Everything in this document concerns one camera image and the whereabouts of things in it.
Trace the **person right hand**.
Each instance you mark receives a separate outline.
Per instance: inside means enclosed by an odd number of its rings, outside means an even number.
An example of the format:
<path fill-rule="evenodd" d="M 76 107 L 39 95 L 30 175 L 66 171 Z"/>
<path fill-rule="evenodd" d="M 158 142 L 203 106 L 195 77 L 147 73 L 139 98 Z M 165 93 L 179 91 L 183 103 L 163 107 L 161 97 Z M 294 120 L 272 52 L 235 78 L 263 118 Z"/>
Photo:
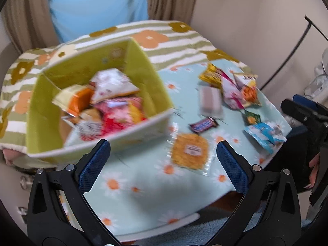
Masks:
<path fill-rule="evenodd" d="M 316 177 L 319 170 L 319 160 L 320 160 L 320 153 L 314 156 L 314 158 L 309 162 L 309 167 L 312 168 L 311 174 L 309 176 L 309 181 L 310 181 L 309 188 L 312 188 L 316 182 Z"/>

